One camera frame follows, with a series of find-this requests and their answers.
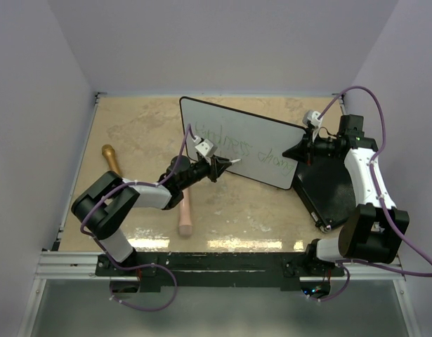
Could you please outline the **white whiteboard black frame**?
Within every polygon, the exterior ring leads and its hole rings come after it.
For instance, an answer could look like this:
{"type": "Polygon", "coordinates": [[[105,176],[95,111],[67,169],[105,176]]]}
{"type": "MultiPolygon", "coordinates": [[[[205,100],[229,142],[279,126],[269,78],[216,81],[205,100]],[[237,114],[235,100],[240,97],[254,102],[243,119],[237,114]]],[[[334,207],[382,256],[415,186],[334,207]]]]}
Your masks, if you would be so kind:
{"type": "Polygon", "coordinates": [[[304,127],[195,98],[182,97],[179,105],[184,127],[215,144],[216,155],[239,161],[229,172],[282,190],[291,187],[297,161],[282,153],[299,144],[304,127]]]}

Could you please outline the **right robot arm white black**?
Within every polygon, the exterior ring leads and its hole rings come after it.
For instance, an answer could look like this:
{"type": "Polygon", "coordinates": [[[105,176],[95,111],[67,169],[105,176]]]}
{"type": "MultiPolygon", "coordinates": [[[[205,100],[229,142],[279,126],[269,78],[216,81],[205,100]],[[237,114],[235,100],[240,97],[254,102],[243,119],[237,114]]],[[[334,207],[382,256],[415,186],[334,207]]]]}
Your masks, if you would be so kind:
{"type": "Polygon", "coordinates": [[[391,263],[402,241],[395,231],[405,232],[410,222],[408,213],[398,210],[387,193],[379,170],[377,143],[365,136],[363,120],[358,115],[342,116],[335,138],[322,138],[321,114],[310,110],[303,117],[306,130],[301,141],[283,153],[284,157],[307,165],[318,157],[338,159],[353,185],[355,210],[339,236],[316,239],[315,252],[303,259],[306,272],[313,276],[321,275],[329,262],[343,258],[391,263]]]}

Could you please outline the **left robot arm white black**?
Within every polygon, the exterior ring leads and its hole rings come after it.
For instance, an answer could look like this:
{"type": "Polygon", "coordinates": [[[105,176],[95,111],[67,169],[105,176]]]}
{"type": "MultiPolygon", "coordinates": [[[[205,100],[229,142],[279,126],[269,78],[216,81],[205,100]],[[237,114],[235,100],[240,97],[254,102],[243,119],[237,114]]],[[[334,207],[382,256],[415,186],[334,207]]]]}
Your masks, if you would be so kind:
{"type": "Polygon", "coordinates": [[[204,178],[215,183],[238,162],[216,155],[198,158],[191,162],[183,155],[174,157],[156,183],[127,180],[108,171],[72,203],[71,212],[80,221],[81,231],[109,254],[112,268],[120,275],[136,269],[135,249],[121,229],[131,209],[172,209],[184,198],[185,189],[204,178]]]}

